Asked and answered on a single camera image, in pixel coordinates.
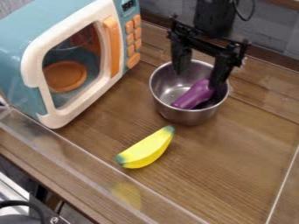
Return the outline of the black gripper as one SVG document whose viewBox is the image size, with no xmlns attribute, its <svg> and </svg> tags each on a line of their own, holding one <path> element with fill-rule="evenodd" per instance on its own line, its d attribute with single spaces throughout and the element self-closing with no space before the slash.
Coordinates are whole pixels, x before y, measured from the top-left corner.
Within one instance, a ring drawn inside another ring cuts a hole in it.
<svg viewBox="0 0 299 224">
<path fill-rule="evenodd" d="M 196 50 L 215 59 L 213 68 L 209 74 L 209 89 L 217 88 L 229 77 L 233 67 L 240 67 L 245 58 L 245 52 L 251 46 L 249 41 L 243 38 L 220 37 L 228 43 L 219 46 L 205 39 L 211 37 L 193 26 L 187 25 L 170 17 L 170 28 L 166 32 L 170 40 L 172 67 L 177 74 L 188 68 L 192 60 L 192 51 Z"/>
</svg>

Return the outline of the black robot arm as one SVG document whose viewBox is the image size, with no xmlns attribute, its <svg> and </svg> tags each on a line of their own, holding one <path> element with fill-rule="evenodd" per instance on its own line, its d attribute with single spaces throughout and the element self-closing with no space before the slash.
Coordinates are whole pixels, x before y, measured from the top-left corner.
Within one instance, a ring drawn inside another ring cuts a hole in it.
<svg viewBox="0 0 299 224">
<path fill-rule="evenodd" d="M 252 8 L 256 8 L 256 1 L 252 1 Z M 241 15 L 239 0 L 197 0 L 192 25 L 172 15 L 166 38 L 170 41 L 172 67 L 177 74 L 189 68 L 192 51 L 196 50 L 215 59 L 209 89 L 227 81 L 233 67 L 241 67 L 251 46 L 245 38 L 231 37 L 235 17 L 248 21 L 251 14 L 248 17 Z"/>
</svg>

